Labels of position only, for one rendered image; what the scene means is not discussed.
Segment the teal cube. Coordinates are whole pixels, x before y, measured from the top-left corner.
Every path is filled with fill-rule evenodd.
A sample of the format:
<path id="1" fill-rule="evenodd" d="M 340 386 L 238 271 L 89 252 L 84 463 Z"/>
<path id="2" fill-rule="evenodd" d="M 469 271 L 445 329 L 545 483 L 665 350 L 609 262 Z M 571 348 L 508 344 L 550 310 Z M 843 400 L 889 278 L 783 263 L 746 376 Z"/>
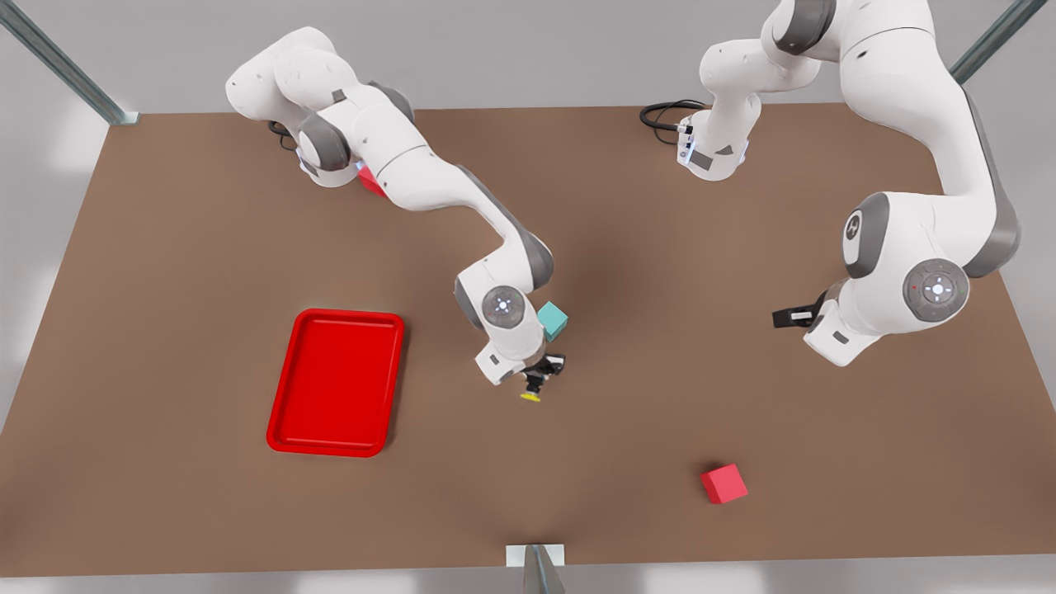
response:
<path id="1" fill-rule="evenodd" d="M 553 342 L 558 335 L 566 328 L 568 316 L 554 302 L 547 302 L 536 312 L 538 320 L 544 329 L 544 338 L 547 342 Z"/>

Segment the red rectangular tray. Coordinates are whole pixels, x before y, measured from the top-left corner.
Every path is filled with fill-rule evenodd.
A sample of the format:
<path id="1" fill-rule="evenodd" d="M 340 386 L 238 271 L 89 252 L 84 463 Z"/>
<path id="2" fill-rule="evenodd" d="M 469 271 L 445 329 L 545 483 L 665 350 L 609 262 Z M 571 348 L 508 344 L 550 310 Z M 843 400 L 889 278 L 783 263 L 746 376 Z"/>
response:
<path id="1" fill-rule="evenodd" d="M 305 309 L 294 321 L 266 442 L 288 454 L 370 458 L 388 439 L 404 322 L 396 314 Z"/>

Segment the silver frame post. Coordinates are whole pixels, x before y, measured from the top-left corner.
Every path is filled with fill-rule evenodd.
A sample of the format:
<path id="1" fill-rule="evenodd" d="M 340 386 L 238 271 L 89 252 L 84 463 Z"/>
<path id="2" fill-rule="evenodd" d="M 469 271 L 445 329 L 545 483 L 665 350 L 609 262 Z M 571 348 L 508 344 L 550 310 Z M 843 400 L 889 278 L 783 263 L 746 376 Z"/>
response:
<path id="1" fill-rule="evenodd" d="M 14 3 L 0 0 L 0 24 L 29 50 L 42 64 L 67 83 L 77 97 L 90 106 L 108 125 L 136 125 L 140 113 L 125 111 L 95 83 L 79 64 L 48 37 L 44 31 Z"/>
<path id="2" fill-rule="evenodd" d="M 1008 8 L 958 57 L 950 68 L 953 79 L 957 83 L 968 82 L 1048 2 L 1049 0 L 1013 0 Z"/>
<path id="3" fill-rule="evenodd" d="M 506 567 L 523 568 L 523 594 L 567 594 L 558 567 L 565 565 L 564 544 L 510 544 Z"/>

